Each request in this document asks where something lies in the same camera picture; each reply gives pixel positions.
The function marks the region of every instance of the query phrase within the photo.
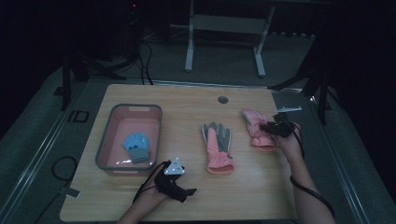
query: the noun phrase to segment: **table top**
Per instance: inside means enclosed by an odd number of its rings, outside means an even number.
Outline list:
[[[228,98],[227,104],[218,101]],[[264,88],[150,86],[114,84],[107,88],[91,134],[71,184],[81,192],[66,197],[63,221],[114,221],[131,205],[147,175],[112,176],[94,162],[111,109],[117,104],[155,104],[163,109],[157,163],[178,157],[186,174],[177,180],[183,189],[197,189],[184,203],[167,200],[144,220],[249,220],[295,218],[290,168],[280,150],[264,153],[250,144],[242,109],[256,109],[269,119],[276,113]],[[207,172],[201,133],[215,121],[231,129],[234,171]]]

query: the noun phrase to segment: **pink glove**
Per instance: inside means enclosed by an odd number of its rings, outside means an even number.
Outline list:
[[[260,151],[270,152],[277,149],[276,141],[269,133],[260,130],[260,124],[267,124],[267,117],[256,110],[244,109],[244,116],[247,119],[247,131],[252,137],[251,145]]]
[[[233,171],[233,160],[229,155],[231,145],[231,131],[224,129],[212,122],[207,128],[202,127],[202,133],[206,142],[207,167],[206,170],[213,175],[226,175]]]

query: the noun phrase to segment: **pink plastic bin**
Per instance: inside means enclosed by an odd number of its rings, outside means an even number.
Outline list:
[[[163,110],[158,105],[114,106],[96,153],[96,165],[108,175],[137,175],[149,170],[157,161],[162,118]],[[148,162],[131,162],[131,157],[121,144],[131,133],[145,133],[148,137]]]

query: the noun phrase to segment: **gray floor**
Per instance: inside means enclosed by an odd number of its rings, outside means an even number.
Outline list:
[[[207,41],[207,36],[198,39],[193,70],[186,73],[185,36],[176,35],[174,41],[167,43],[154,37],[152,35],[145,39],[152,48],[149,71],[155,85],[170,82],[264,87],[275,85],[295,75],[313,41],[313,37],[286,38],[283,35],[270,35],[262,54],[267,76],[258,77],[248,41],[235,45],[213,43]],[[141,54],[146,62],[149,49],[142,46]],[[127,70],[121,69],[118,73],[128,77],[123,83],[140,83],[139,64]],[[34,223],[44,211],[65,183],[52,175],[52,164],[64,156],[79,159],[106,87],[116,82],[120,83],[99,76],[92,76],[88,83],[73,80],[73,101],[64,112],[60,111],[62,97],[53,95],[55,89],[62,85],[61,69],[43,84],[0,142],[0,217],[5,218],[2,223]],[[274,98],[278,107],[303,108],[302,112],[290,113],[290,117],[304,127],[306,163],[320,192],[334,207],[337,222],[392,223],[396,220],[395,205],[347,114],[330,98],[331,110],[326,112],[328,125],[321,125],[316,116],[315,104],[298,91],[303,86],[304,80],[290,86],[297,90],[274,92]],[[80,123],[68,120],[72,111],[89,112],[88,121]],[[43,158],[35,158],[37,152],[44,155]],[[42,163],[33,169],[31,161]],[[63,167],[57,169],[61,169],[65,175],[73,171],[70,164],[61,165]],[[25,173],[31,170],[36,170],[36,173]],[[59,219],[63,201],[64,196],[57,198],[39,223],[63,223]],[[292,222],[258,220],[256,223]]]

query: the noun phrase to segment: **person's right arm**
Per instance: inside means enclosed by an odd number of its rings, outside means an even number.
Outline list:
[[[295,132],[300,137],[298,128],[295,128]],[[282,149],[282,152],[288,160],[291,175],[294,180],[301,186],[312,189],[314,192],[318,193],[318,189],[305,165],[302,149],[300,148],[299,142],[294,134],[291,134],[287,138],[280,136],[273,137],[279,143],[279,147]],[[335,223],[331,211],[323,202],[307,192],[298,189],[294,185],[293,195],[299,223]]]

